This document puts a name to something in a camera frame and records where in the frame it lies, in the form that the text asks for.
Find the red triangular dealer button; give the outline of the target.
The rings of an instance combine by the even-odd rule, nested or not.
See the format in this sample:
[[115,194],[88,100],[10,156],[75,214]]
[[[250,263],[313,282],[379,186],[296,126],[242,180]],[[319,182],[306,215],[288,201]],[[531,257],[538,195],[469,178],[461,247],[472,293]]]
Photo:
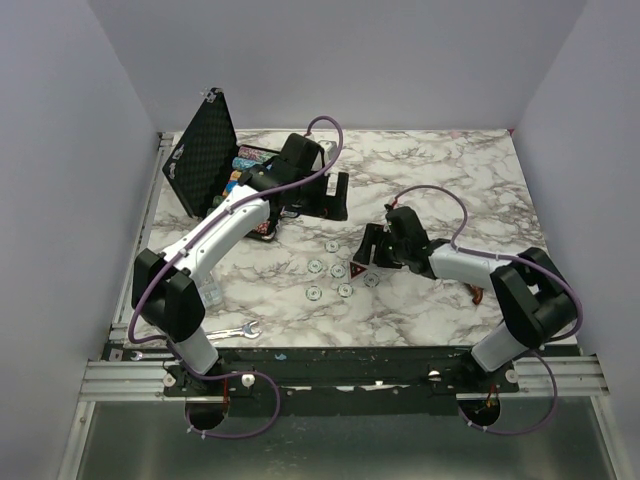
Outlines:
[[351,281],[358,278],[360,275],[364,274],[368,270],[368,267],[365,265],[361,265],[357,262],[350,261],[349,262],[349,279]]

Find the black poker set case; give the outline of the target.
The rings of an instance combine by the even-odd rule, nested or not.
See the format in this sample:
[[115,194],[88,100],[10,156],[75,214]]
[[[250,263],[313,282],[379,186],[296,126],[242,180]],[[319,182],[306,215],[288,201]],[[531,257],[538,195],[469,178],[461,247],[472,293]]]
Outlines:
[[226,191],[233,160],[243,148],[223,90],[210,88],[162,167],[189,217],[202,220],[207,216],[214,198]]

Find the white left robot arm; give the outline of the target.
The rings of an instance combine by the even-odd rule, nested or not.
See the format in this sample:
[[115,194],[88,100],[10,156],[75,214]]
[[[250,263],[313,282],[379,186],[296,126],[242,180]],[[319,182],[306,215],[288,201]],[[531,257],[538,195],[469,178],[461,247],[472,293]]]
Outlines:
[[132,318],[158,330],[158,339],[189,369],[187,382],[201,395],[222,380],[216,348],[202,328],[206,307],[199,293],[216,264],[247,234],[289,205],[326,196],[332,156],[309,134],[290,135],[279,154],[244,170],[236,185],[204,220],[156,253],[141,251],[134,262]]

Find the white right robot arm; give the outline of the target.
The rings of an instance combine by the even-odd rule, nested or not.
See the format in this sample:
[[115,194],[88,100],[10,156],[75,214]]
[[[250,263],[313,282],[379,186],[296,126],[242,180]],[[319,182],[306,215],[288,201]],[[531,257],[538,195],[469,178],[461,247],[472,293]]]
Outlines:
[[366,225],[353,261],[380,268],[408,268],[432,280],[454,280],[494,293],[501,323],[464,357],[460,379],[480,392],[496,380],[496,370],[551,341],[573,323],[582,307],[543,250],[517,255],[490,254],[456,246],[453,240],[431,239],[416,212],[389,206],[385,224]]

